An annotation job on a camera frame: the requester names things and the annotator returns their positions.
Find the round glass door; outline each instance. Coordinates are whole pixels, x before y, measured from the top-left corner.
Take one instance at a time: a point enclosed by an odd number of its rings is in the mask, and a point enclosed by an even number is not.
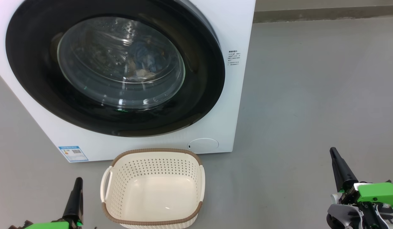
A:
[[[172,98],[185,79],[184,61],[152,27],[121,17],[96,17],[61,38],[58,64],[87,97],[125,110],[143,110]]]

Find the washing machine door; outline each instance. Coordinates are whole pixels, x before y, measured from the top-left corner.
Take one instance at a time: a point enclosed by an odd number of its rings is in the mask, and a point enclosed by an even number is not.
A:
[[[212,109],[224,85],[217,37],[188,1],[26,0],[6,51],[38,103],[107,135],[182,129]]]

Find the gray floor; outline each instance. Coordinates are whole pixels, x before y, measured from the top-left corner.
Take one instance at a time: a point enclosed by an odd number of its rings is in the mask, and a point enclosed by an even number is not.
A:
[[[253,25],[234,152],[201,156],[192,228],[327,228],[331,146],[393,181],[393,19]],[[109,164],[69,164],[0,79],[0,228],[58,219],[78,176],[84,228],[122,228],[100,207]]]

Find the empty basket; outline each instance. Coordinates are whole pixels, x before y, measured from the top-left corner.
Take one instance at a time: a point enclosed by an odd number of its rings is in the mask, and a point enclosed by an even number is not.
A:
[[[124,152],[106,169],[100,184],[106,217],[131,229],[191,226],[204,194],[202,163],[197,155],[183,149]]]

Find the white washing machine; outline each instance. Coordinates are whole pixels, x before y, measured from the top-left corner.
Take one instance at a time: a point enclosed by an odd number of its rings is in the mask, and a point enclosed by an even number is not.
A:
[[[69,162],[231,152],[254,4],[0,0],[0,76]]]

